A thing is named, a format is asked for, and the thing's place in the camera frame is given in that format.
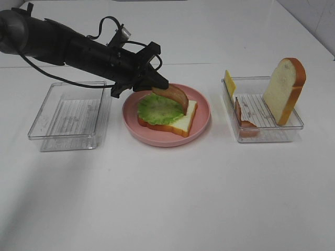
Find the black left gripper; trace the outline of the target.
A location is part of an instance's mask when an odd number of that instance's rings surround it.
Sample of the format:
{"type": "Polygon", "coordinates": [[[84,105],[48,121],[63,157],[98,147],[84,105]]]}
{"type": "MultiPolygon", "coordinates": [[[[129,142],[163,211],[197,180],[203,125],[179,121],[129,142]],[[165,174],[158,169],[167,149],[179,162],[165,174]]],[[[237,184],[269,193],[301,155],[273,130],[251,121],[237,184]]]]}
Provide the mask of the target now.
{"type": "Polygon", "coordinates": [[[104,48],[108,54],[104,77],[115,82],[110,89],[111,97],[119,98],[127,89],[134,92],[151,90],[153,87],[168,89],[169,81],[150,64],[161,53],[157,43],[150,42],[137,53],[111,45],[104,48]]]}

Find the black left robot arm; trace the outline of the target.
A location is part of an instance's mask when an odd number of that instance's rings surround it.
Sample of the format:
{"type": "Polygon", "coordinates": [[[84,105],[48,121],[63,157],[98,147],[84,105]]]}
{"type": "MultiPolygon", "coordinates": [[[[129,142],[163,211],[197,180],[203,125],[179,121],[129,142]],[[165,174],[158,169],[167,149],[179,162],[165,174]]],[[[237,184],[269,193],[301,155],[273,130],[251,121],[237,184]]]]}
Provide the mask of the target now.
{"type": "Polygon", "coordinates": [[[19,55],[31,67],[47,77],[75,86],[77,82],[49,74],[31,62],[34,58],[52,65],[68,65],[109,79],[104,85],[110,95],[118,98],[126,89],[135,92],[152,88],[167,89],[169,82],[151,65],[161,48],[155,42],[143,44],[136,53],[123,48],[130,43],[130,33],[115,17],[108,16],[117,26],[116,33],[106,45],[96,42],[99,36],[82,35],[51,19],[33,18],[33,4],[27,9],[12,8],[1,11],[1,52],[19,55]]]}

